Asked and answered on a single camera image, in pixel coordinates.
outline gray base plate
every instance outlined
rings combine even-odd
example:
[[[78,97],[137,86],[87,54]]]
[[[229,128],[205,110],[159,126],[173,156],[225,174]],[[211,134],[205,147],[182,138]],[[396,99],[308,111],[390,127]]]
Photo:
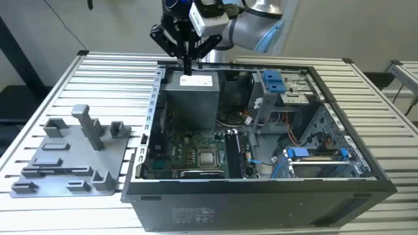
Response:
[[[127,132],[131,133],[131,127],[127,126],[126,128]],[[22,185],[24,185],[23,191],[27,192],[18,193],[12,191],[11,197],[24,198],[113,195],[118,185],[121,166],[130,135],[127,135],[125,138],[114,139],[110,133],[110,126],[103,126],[103,131],[105,134],[102,135],[101,139],[105,144],[105,149],[101,151],[94,151],[90,141],[83,134],[82,127],[78,125],[68,126],[68,129],[60,130],[63,138],[50,138],[46,136],[27,167],[36,167],[34,166],[36,163],[51,165],[44,165],[40,168],[42,172],[44,173],[43,176],[20,176],[19,181],[12,186],[12,189],[14,187],[19,188]],[[68,143],[70,149],[50,151],[43,150],[46,144],[60,143]],[[85,174],[75,173],[71,171],[71,169],[75,167],[90,170],[87,170],[87,173],[85,172]],[[46,170],[48,170],[48,168],[56,169],[55,173],[47,172]],[[94,185],[93,175],[97,173],[99,173],[102,178],[110,174],[109,176],[111,176],[113,179],[109,179],[107,183],[101,184],[99,182],[97,185]],[[78,185],[78,183],[74,181],[80,180],[86,181],[82,185],[85,185],[89,190],[83,190],[82,187],[80,189],[70,190],[67,187],[71,186],[71,184]]]

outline orange wire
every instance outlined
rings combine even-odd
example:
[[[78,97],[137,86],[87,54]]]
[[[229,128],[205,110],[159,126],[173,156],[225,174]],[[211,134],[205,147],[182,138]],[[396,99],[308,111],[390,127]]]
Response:
[[[298,144],[297,137],[296,137],[296,135],[294,135],[293,129],[291,129],[291,127],[290,127],[287,113],[285,113],[285,120],[286,120],[286,124],[287,124],[287,135],[289,135],[289,139],[291,140],[291,142],[294,143],[294,145],[296,145],[297,147],[301,147],[301,145]]]

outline motherboard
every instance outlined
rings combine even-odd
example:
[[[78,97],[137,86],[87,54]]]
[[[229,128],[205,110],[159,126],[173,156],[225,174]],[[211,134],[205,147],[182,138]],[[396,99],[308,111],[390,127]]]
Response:
[[[226,134],[214,131],[170,130],[166,155],[150,163],[149,179],[178,179],[193,171],[215,172],[230,178],[229,146]],[[250,177],[251,165],[245,160],[251,156],[250,144],[245,134],[238,135],[239,152],[234,156],[239,162],[238,172]]]

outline metal work surface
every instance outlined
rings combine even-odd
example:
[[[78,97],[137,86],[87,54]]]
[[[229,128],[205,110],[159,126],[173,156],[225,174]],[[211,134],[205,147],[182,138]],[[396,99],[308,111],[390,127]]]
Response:
[[[146,233],[131,205],[121,202],[121,190],[133,148],[139,145],[146,122],[157,61],[169,59],[162,55],[111,53],[90,53],[75,59],[0,158],[0,232],[44,235]],[[341,230],[221,231],[199,234],[418,234],[418,130],[358,68],[341,59],[241,56],[238,63],[316,67],[400,192]],[[90,115],[98,117],[103,125],[121,120],[133,126],[115,195],[12,199],[11,185],[43,140],[42,125],[51,117],[63,118],[68,125],[78,124],[70,113],[72,106],[79,103],[90,105]]]
[[[418,62],[417,61],[393,61],[388,72],[400,79],[402,84],[418,96]]]

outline blue cable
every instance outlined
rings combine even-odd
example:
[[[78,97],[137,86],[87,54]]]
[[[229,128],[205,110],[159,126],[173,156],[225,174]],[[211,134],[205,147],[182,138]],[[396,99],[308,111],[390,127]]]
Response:
[[[282,164],[278,164],[278,165],[275,166],[275,169],[274,169],[271,178],[275,178],[275,176],[277,176],[277,174],[278,174],[278,172],[279,172],[281,167],[282,167]]]
[[[273,165],[273,164],[269,164],[269,163],[265,163],[259,160],[255,160],[255,159],[247,159],[250,163],[261,163],[261,164],[265,164],[265,165]]]

